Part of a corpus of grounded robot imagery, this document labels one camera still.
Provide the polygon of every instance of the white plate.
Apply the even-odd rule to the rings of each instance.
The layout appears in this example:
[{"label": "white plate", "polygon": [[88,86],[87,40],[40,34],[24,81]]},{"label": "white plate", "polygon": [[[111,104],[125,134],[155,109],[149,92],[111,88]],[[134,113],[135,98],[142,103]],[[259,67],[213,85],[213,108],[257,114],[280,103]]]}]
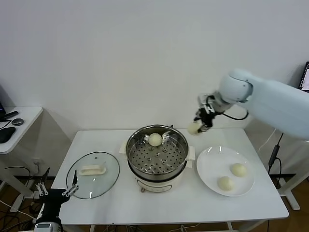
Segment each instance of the white plate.
[{"label": "white plate", "polygon": [[[245,177],[237,177],[231,172],[231,165],[243,164],[248,173]],[[237,197],[249,192],[254,184],[254,175],[249,162],[237,151],[224,146],[209,147],[197,158],[197,172],[203,182],[213,191],[228,197]],[[235,182],[231,191],[223,191],[218,186],[218,179],[228,176]]]}]

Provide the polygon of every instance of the steamed bun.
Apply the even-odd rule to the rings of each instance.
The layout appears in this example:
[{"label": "steamed bun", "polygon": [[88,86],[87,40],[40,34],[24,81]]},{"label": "steamed bun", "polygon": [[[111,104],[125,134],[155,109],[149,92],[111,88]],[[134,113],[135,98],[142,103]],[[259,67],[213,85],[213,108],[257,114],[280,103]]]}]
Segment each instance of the steamed bun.
[{"label": "steamed bun", "polygon": [[148,143],[151,146],[160,146],[162,144],[162,136],[157,133],[153,133],[149,136]]}]

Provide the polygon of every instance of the wall outlet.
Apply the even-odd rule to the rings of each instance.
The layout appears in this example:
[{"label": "wall outlet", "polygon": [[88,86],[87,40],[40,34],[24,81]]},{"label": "wall outlet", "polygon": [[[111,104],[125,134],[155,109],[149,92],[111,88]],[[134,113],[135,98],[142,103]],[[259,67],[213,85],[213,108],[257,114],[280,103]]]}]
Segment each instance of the wall outlet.
[{"label": "wall outlet", "polygon": [[34,164],[43,164],[43,160],[41,158],[31,158],[31,160]]}]

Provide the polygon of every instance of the stainless steel steamer basket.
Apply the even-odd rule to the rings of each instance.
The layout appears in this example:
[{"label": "stainless steel steamer basket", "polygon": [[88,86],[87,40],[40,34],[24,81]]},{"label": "stainless steel steamer basket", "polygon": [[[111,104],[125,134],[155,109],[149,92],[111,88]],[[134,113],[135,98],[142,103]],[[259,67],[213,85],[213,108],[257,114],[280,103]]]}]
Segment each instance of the stainless steel steamer basket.
[{"label": "stainless steel steamer basket", "polygon": [[[162,145],[148,144],[152,133],[162,136]],[[177,130],[163,125],[151,125],[133,133],[126,144],[126,156],[131,170],[139,177],[163,182],[183,171],[188,155],[188,142]]]}]

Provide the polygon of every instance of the glass lid rim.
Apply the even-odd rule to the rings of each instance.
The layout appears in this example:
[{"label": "glass lid rim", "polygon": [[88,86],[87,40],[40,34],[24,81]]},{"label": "glass lid rim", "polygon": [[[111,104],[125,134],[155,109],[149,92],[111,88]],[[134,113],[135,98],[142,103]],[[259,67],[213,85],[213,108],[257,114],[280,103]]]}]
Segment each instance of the glass lid rim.
[{"label": "glass lid rim", "polygon": [[[66,187],[67,187],[67,189],[69,188],[69,187],[68,187],[68,177],[69,177],[69,173],[70,173],[72,167],[73,167],[78,161],[80,161],[82,158],[84,158],[84,157],[86,157],[86,156],[88,156],[88,155],[91,155],[91,154],[95,154],[95,153],[105,153],[105,154],[108,154],[108,155],[112,156],[112,157],[117,161],[117,164],[118,164],[118,175],[117,175],[117,177],[116,177],[116,179],[115,179],[115,182],[112,184],[112,186],[111,186],[107,191],[103,192],[101,195],[98,195],[98,196],[96,196],[96,197],[102,196],[104,193],[106,193],[106,192],[108,192],[109,190],[112,189],[112,187],[113,187],[113,186],[115,185],[115,183],[117,182],[118,177],[119,177],[119,174],[120,174],[120,164],[119,164],[118,159],[117,159],[114,155],[112,155],[112,154],[110,154],[110,153],[108,153],[108,152],[105,152],[105,151],[90,152],[90,153],[88,153],[88,154],[86,154],[86,155],[80,157],[78,160],[76,160],[76,162],[74,162],[74,164],[72,164],[72,166],[70,167],[70,169],[68,170],[68,173],[67,173],[67,177],[66,177]],[[90,199],[96,198],[96,197],[93,197],[93,198],[81,198],[81,197],[77,197],[75,194],[73,194],[73,196],[76,197],[76,198],[78,198],[78,199],[86,199],[86,200],[90,200]]]}]

